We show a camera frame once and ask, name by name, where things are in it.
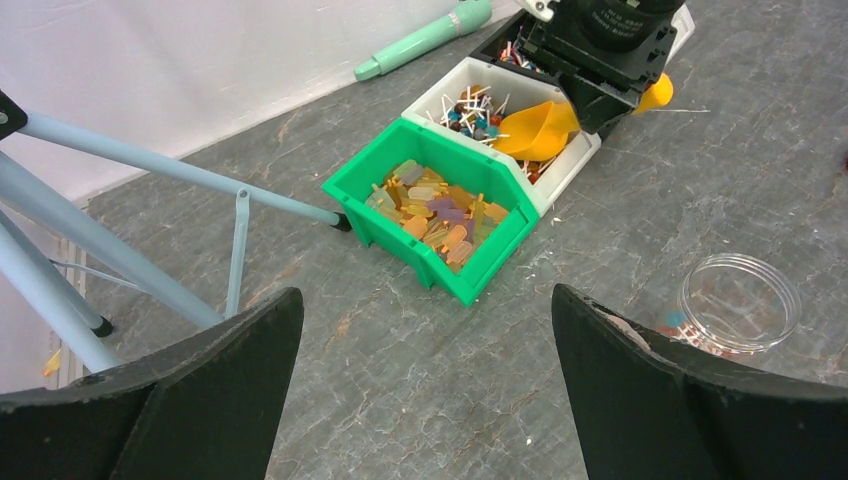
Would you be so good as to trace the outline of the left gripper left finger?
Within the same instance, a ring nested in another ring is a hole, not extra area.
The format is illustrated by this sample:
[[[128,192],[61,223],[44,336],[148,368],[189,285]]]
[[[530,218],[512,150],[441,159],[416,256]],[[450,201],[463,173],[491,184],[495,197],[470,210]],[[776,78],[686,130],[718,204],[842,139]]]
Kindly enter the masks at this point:
[[[58,390],[1,398],[5,479],[261,479],[304,322],[286,288],[235,317]]]

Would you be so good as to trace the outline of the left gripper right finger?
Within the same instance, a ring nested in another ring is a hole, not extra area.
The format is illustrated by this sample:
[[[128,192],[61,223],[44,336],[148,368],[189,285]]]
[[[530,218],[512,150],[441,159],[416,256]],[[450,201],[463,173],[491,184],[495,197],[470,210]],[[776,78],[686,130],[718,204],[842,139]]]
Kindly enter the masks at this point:
[[[847,391],[723,359],[564,284],[552,327],[592,479],[843,479]]]

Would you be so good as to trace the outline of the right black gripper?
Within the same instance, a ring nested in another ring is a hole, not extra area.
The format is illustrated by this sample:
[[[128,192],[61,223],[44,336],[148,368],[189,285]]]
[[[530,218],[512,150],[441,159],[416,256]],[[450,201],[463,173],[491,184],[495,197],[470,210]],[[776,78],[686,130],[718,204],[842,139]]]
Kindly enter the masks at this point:
[[[574,21],[560,29],[529,19],[522,23],[517,45],[557,80],[579,126],[593,134],[636,109],[640,94],[659,81],[677,36],[678,29],[662,21],[634,49],[620,52],[593,44]]]

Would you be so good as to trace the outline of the yellow plastic scoop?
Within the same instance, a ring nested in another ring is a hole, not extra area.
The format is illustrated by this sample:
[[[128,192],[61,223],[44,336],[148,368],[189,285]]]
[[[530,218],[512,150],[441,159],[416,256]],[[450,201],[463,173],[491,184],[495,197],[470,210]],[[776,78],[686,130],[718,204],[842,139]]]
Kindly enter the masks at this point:
[[[581,131],[568,97],[557,87],[519,76],[501,88],[502,120],[485,143],[517,161],[544,162],[559,155]]]

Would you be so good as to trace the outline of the clear plastic jar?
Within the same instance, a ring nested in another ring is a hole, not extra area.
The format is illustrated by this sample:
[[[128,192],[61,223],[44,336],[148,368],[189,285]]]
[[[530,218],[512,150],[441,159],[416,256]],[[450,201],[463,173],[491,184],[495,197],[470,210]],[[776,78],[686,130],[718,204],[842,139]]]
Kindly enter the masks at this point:
[[[653,328],[714,356],[734,358],[782,343],[801,316],[799,293],[782,272],[752,256],[724,253],[687,272]]]

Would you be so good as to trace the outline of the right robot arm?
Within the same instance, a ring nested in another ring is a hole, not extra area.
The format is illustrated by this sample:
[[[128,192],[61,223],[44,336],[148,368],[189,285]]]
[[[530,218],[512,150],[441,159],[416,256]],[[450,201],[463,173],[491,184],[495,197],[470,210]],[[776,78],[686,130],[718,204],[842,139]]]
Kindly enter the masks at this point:
[[[665,72],[682,7],[667,0],[525,1],[518,51],[553,78],[575,122],[593,134],[667,105]]]

